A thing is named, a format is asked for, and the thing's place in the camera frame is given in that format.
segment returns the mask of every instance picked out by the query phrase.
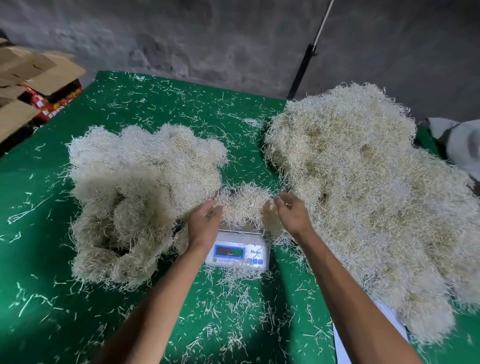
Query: stack of cardboard boxes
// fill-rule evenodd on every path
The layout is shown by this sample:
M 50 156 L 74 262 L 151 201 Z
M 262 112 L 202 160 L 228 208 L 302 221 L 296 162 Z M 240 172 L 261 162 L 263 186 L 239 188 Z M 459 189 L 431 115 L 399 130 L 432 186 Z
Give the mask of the stack of cardboard boxes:
M 35 52 L 0 38 L 0 143 L 32 120 L 50 120 L 82 91 L 78 78 L 85 70 L 72 59 L 71 54 Z

